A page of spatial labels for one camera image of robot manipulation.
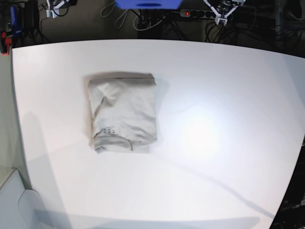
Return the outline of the beige t-shirt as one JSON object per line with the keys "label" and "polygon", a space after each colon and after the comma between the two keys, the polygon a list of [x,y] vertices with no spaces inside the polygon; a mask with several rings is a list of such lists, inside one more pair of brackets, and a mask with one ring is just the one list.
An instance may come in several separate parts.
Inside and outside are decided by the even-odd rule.
{"label": "beige t-shirt", "polygon": [[157,141],[156,83],[150,73],[110,72],[87,79],[91,146],[98,152],[147,153]]}

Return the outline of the black power strip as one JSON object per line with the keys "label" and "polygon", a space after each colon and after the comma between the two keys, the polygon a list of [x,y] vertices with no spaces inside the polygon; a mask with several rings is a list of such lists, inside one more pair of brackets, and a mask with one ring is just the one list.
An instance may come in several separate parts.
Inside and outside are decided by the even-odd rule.
{"label": "black power strip", "polygon": [[220,13],[215,13],[212,10],[194,10],[194,9],[181,9],[178,11],[182,18],[188,20],[214,20],[217,23],[225,23],[228,21],[229,17],[232,15],[233,10],[225,12],[223,15]]}

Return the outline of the blue box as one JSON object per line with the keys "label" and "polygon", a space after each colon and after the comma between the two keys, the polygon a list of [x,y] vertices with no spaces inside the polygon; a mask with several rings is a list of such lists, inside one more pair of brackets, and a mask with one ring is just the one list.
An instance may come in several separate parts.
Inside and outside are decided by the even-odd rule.
{"label": "blue box", "polygon": [[116,0],[121,9],[162,9],[175,10],[179,8],[182,0]]}

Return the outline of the red and black clamp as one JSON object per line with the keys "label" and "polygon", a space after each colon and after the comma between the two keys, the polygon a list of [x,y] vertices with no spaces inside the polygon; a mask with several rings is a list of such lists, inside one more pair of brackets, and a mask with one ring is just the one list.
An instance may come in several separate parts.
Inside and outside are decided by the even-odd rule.
{"label": "red and black clamp", "polygon": [[12,45],[12,36],[10,31],[0,32],[0,53],[2,55],[9,55],[10,46]]}

